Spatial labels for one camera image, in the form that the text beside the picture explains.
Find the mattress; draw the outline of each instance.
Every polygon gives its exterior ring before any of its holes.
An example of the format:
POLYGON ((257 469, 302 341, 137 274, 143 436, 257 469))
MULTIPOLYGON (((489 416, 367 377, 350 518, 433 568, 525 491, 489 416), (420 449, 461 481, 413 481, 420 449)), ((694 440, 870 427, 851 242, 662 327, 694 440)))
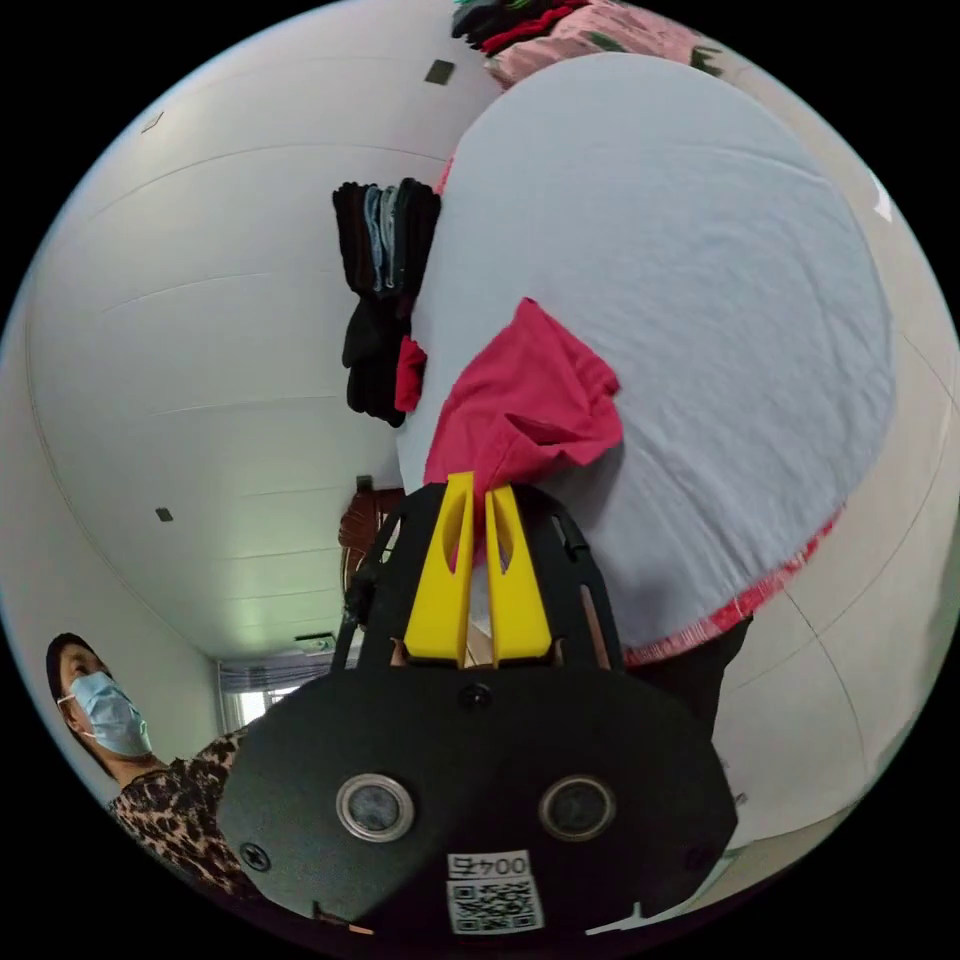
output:
MULTIPOLYGON (((846 201, 791 131, 681 64, 603 53, 494 102, 457 148, 413 313, 423 482, 440 410, 531 297, 616 371, 621 447, 543 484, 642 650, 780 570, 892 417, 892 319, 846 201)), ((488 628, 486 573, 471 614, 488 628)))

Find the screw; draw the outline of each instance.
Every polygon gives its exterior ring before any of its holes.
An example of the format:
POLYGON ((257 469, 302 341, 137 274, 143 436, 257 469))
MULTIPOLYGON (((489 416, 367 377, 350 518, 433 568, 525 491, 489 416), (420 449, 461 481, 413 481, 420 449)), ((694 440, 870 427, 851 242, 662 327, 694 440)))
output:
POLYGON ((243 862, 258 873, 266 873, 270 869, 270 858, 266 852, 255 843, 245 843, 240 847, 240 856, 243 862))
POLYGON ((457 695, 457 703, 464 710, 483 709, 493 703, 493 693, 482 683, 471 683, 457 695))

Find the camera lens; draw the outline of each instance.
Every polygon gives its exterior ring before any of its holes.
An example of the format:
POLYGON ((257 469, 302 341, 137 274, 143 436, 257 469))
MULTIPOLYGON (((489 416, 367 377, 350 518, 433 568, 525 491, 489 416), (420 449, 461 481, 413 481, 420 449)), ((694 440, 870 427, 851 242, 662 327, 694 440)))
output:
POLYGON ((613 793, 594 777, 566 777, 540 801, 540 822, 558 840, 598 837, 616 814, 613 793))
POLYGON ((413 825, 413 799, 396 780, 364 773, 340 788, 337 816, 355 837, 387 843, 402 837, 413 825))

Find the leopard print shirt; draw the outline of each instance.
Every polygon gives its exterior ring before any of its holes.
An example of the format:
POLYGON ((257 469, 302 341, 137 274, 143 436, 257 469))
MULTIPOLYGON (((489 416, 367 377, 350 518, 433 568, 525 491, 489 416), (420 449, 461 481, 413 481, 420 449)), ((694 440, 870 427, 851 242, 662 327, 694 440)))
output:
POLYGON ((224 784, 246 732, 244 727, 219 737, 189 760, 137 777, 109 809, 134 840, 189 878, 258 900, 261 894, 217 826, 224 784))

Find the qr code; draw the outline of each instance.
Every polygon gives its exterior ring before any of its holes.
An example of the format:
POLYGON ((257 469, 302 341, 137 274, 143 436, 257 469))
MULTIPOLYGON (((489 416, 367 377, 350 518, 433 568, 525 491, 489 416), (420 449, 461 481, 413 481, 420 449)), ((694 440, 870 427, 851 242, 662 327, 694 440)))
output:
POLYGON ((447 898, 454 933, 519 933, 543 927, 543 911, 532 877, 451 881, 447 898))

